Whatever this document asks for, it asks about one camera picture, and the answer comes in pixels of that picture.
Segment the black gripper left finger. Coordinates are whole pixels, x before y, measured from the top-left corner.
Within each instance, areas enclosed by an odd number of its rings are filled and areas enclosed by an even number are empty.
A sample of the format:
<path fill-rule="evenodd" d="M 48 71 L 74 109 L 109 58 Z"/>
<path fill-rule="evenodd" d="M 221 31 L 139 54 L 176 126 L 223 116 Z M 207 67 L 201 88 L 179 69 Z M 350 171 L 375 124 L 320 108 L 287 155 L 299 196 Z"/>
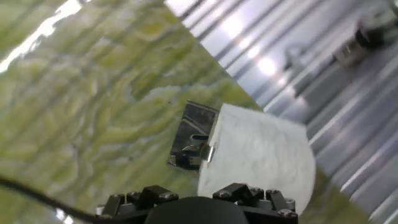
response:
<path fill-rule="evenodd" d="M 96 211 L 95 223 L 144 223 L 153 208 L 178 199 L 178 194 L 159 185 L 111 195 L 102 207 L 98 207 L 102 211 Z"/>

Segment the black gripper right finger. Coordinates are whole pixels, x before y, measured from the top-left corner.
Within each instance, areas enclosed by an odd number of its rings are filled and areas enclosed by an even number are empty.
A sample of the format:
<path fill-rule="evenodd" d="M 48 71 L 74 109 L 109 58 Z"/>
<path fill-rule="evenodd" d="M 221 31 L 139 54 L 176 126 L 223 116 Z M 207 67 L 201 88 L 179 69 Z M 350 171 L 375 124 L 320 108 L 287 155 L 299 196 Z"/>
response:
<path fill-rule="evenodd" d="M 213 198 L 237 206 L 249 224 L 298 224 L 295 200 L 277 189 L 233 183 L 213 193 Z"/>

